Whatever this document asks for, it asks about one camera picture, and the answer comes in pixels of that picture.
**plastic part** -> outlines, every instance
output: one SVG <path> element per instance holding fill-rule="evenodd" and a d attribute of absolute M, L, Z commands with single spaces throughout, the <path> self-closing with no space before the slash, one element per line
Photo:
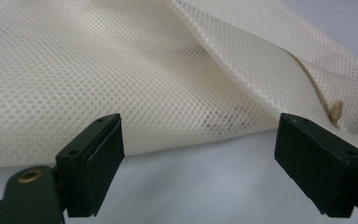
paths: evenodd
<path fill-rule="evenodd" d="M 69 217 L 97 215 L 123 158 L 119 114 L 95 120 L 57 154 Z"/>
<path fill-rule="evenodd" d="M 351 216 L 358 196 L 358 148 L 308 119 L 282 114 L 275 159 L 322 214 Z"/>
<path fill-rule="evenodd" d="M 18 223 L 62 223 L 51 168 L 35 166 L 18 172 L 8 180 L 0 207 L 0 224 Z"/>

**brass grommet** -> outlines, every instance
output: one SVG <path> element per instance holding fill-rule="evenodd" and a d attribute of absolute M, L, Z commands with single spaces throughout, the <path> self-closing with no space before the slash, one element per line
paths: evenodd
<path fill-rule="evenodd" d="M 20 183 L 26 184 L 38 179 L 40 176 L 42 176 L 42 172 L 40 170 L 32 170 L 20 175 L 18 180 Z"/>

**perforated fabric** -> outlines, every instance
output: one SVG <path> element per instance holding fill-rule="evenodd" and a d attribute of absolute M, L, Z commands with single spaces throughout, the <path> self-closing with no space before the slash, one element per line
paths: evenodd
<path fill-rule="evenodd" d="M 312 82 L 344 102 L 340 129 Z M 127 155 L 276 128 L 282 112 L 358 146 L 358 59 L 279 1 L 0 1 L 0 165 L 53 162 L 117 112 Z"/>

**screw hole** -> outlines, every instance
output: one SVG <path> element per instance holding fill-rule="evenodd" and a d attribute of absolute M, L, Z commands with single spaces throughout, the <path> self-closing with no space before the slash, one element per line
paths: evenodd
<path fill-rule="evenodd" d="M 22 184 L 32 182 L 42 176 L 42 172 L 40 170 L 28 171 L 25 174 L 19 176 L 18 181 Z"/>
<path fill-rule="evenodd" d="M 77 155 L 77 153 L 79 153 L 79 151 L 77 151 L 77 150 L 72 150 L 72 151 L 69 152 L 69 155 L 70 155 L 70 156 L 75 156 L 75 155 Z"/>

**small hole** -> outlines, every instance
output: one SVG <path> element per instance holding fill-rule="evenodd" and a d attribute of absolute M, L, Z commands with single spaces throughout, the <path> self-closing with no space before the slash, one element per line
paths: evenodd
<path fill-rule="evenodd" d="M 77 150 L 72 150 L 72 151 L 69 152 L 69 155 L 70 156 L 75 156 L 75 155 L 77 155 L 77 153 L 79 153 Z"/>
<path fill-rule="evenodd" d="M 18 181 L 22 184 L 25 184 L 36 180 L 40 176 L 42 176 L 42 172 L 40 170 L 33 170 L 21 175 Z"/>
<path fill-rule="evenodd" d="M 356 156 L 356 153 L 352 152 L 352 151 L 347 151 L 347 155 L 348 156 Z"/>

